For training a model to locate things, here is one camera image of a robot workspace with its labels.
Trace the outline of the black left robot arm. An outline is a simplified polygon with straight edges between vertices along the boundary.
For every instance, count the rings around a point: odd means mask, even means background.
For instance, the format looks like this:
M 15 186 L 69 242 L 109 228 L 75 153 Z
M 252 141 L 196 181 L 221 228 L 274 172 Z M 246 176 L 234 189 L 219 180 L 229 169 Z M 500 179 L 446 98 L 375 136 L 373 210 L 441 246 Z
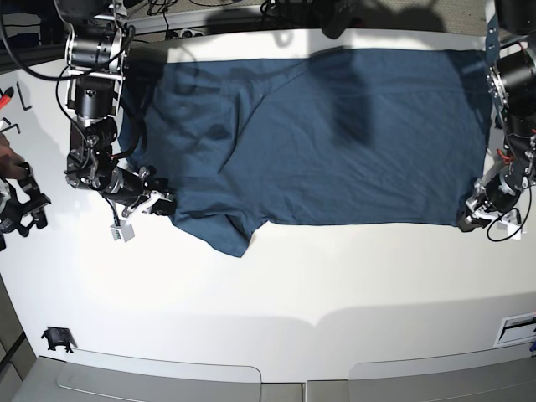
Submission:
M 535 3 L 491 1 L 486 16 L 486 81 L 503 147 L 475 182 L 456 226 L 469 233 L 497 225 L 507 240 L 518 240 L 529 217 L 518 201 L 535 188 Z

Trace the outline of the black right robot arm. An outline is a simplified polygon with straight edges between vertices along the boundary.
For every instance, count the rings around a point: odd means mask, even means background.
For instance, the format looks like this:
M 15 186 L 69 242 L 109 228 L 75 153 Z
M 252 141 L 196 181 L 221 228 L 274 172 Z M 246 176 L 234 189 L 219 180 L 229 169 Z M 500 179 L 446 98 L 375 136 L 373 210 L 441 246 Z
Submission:
M 168 182 L 149 167 L 136 173 L 120 167 L 142 144 L 138 127 L 129 147 L 114 152 L 116 115 L 121 109 L 125 61 L 135 37 L 122 1 L 57 1 L 69 28 L 65 75 L 69 80 L 64 113 L 70 118 L 70 153 L 64 172 L 72 188 L 97 192 L 123 206 L 123 218 L 135 213 L 170 216 L 176 202 Z

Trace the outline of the person's hand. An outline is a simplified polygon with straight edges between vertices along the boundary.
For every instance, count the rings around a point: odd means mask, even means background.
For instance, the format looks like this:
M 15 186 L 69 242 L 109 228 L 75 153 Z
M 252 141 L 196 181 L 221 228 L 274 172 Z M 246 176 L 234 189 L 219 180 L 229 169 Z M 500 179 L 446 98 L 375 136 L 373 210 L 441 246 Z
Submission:
M 27 173 L 22 167 L 24 159 L 11 147 L 9 140 L 0 135 L 0 176 L 4 179 L 25 179 Z

